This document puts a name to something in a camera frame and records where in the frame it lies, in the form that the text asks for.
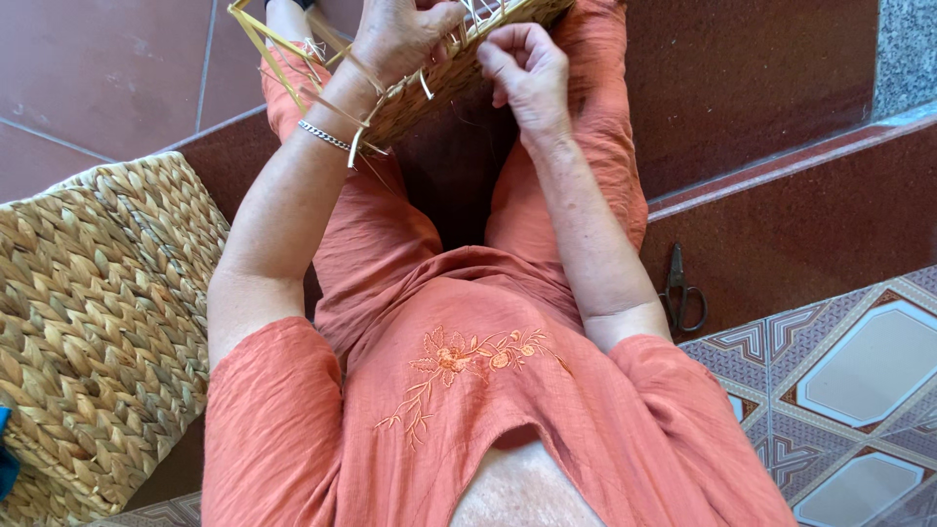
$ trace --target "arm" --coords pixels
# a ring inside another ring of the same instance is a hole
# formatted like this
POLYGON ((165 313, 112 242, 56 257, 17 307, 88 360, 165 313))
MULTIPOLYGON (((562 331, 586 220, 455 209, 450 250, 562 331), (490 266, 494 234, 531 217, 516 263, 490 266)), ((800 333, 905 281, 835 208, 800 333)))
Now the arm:
MULTIPOLYGON (((390 86, 430 59, 462 18, 461 4, 440 0, 366 2, 355 56, 390 86)), ((378 96, 364 74, 344 61, 322 98, 359 118, 378 96)), ((313 105, 305 120, 346 143, 354 125, 313 105)), ((304 130, 290 135, 241 203, 208 290, 212 366, 244 337, 288 316, 304 316, 303 275, 319 247, 348 172, 348 152, 304 130)))
POLYGON ((478 55, 495 106, 511 104, 537 169, 587 337, 606 353, 631 335, 670 339, 647 272, 573 140, 566 55, 538 24, 493 31, 478 55))

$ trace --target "floral embroidery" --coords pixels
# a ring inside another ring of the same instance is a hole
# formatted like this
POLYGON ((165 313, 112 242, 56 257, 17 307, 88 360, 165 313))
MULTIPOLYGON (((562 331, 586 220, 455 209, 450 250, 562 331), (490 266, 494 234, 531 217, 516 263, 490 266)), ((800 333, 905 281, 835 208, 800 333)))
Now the floral embroidery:
POLYGON ((400 423, 403 426, 403 420, 406 418, 408 424, 404 433, 410 448, 415 450, 414 442, 423 444, 417 435, 418 428, 422 427, 426 432, 426 419, 433 416, 424 414, 424 406, 429 404, 433 395, 433 382, 436 379, 441 380, 442 384, 448 388, 453 385, 458 375, 468 372, 488 384, 489 370, 497 371, 510 366, 523 371, 526 364, 524 358, 533 356, 537 352, 553 355, 563 369, 573 375, 562 358, 543 346, 542 342, 546 339, 546 335, 540 328, 531 331, 530 334, 515 329, 497 344, 491 342, 492 339, 504 333, 506 332, 500 331, 482 341, 478 340, 478 336, 472 336, 468 348, 466 348, 465 338, 458 331, 453 331, 448 346, 445 345, 446 336, 442 326, 433 330, 433 333, 427 333, 423 338, 423 348, 432 356, 411 360, 409 364, 413 369, 428 373, 429 379, 408 388, 404 392, 404 397, 409 395, 409 398, 401 402, 392 415, 381 419, 374 428, 379 429, 381 425, 386 424, 387 429, 390 429, 394 423, 400 423), (485 358, 488 359, 487 368, 483 365, 485 358))

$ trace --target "woven cushion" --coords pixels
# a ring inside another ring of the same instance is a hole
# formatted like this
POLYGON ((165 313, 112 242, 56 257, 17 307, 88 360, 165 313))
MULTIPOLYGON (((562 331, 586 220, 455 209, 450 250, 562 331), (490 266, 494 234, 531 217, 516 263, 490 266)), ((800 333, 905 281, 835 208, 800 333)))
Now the woven cushion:
POLYGON ((119 512, 205 407, 205 294, 229 225, 181 154, 0 205, 4 524, 119 512))

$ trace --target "wrist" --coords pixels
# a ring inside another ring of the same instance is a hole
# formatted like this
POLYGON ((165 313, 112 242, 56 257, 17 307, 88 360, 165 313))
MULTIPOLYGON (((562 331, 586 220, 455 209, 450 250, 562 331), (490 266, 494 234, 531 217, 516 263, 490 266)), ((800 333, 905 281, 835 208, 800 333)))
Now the wrist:
MULTIPOLYGON (((362 122, 374 111, 379 99, 377 89, 367 77, 353 64, 344 63, 319 96, 362 122)), ((346 143, 351 143, 358 131, 357 125, 345 115, 318 103, 312 104, 305 120, 346 143)))
POLYGON ((567 129, 558 128, 548 133, 529 133, 521 130, 521 143, 527 149, 531 160, 538 169, 575 158, 579 145, 573 134, 567 129))

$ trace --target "black scissors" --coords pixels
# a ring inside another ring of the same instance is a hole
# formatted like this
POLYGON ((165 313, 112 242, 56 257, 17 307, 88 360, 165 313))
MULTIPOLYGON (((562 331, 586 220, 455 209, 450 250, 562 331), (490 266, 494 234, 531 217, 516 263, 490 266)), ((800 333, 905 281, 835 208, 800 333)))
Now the black scissors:
POLYGON ((663 298, 663 304, 667 308, 671 333, 677 330, 690 333, 703 327, 703 323, 706 321, 706 297, 698 287, 687 286, 687 279, 683 274, 683 248, 679 242, 674 244, 674 251, 670 255, 670 273, 667 274, 667 285, 664 286, 663 293, 659 293, 658 296, 663 298), (670 288, 680 289, 680 305, 677 309, 674 309, 674 300, 670 297, 670 288), (698 293, 703 314, 700 315, 700 321, 696 325, 687 327, 684 325, 684 318, 687 314, 687 297, 692 291, 698 293))

